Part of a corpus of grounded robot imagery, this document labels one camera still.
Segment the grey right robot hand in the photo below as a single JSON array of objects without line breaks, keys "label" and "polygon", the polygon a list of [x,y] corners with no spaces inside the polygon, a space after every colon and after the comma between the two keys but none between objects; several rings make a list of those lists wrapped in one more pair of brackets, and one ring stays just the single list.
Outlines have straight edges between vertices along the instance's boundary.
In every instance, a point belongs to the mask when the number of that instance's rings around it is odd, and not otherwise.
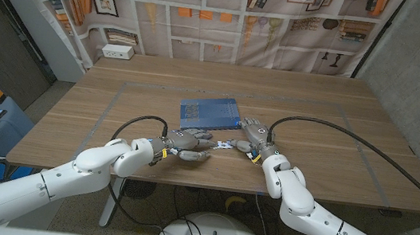
[{"label": "grey right robot hand", "polygon": [[274,144],[275,135],[272,133],[272,141],[268,141],[270,131],[258,119],[245,117],[239,121],[239,125],[247,140],[231,139],[228,141],[230,146],[236,147],[243,153],[252,153],[254,158],[260,155],[261,161],[265,161],[271,155],[280,154]]}]

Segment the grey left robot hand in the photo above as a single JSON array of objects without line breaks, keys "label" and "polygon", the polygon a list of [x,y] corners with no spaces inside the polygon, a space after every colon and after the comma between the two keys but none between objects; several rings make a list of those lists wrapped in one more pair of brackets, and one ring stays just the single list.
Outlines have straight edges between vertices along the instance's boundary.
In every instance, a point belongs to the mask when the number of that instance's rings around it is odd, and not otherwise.
[{"label": "grey left robot hand", "polygon": [[205,161],[210,157],[208,149],[216,147],[212,134],[196,128],[173,130],[164,138],[165,147],[180,157],[181,160]]}]

